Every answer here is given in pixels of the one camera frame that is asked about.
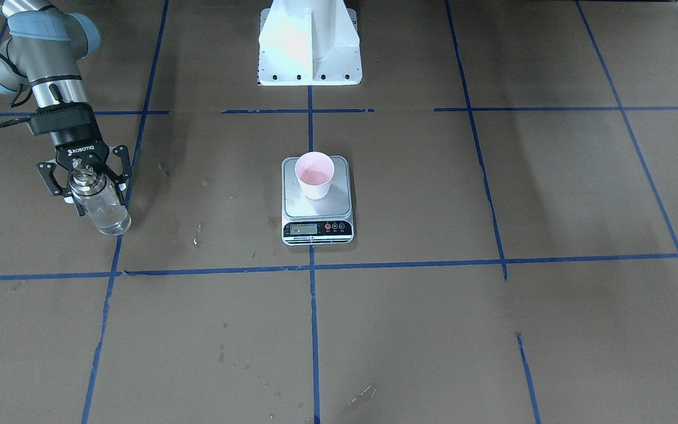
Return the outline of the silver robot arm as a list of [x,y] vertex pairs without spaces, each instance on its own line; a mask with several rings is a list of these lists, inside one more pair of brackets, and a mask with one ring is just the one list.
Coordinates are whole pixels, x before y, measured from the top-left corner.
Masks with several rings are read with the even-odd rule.
[[34,98],[37,108],[8,126],[26,123],[35,136],[48,134],[55,158],[40,163],[38,171],[53,196],[76,201],[72,188],[54,177],[60,166],[72,174],[76,165],[89,167],[113,185],[124,204],[124,190],[132,176],[128,148],[108,147],[92,110],[78,61],[96,51],[101,35],[89,17],[66,14],[48,1],[0,1],[10,37],[0,44],[0,94]]

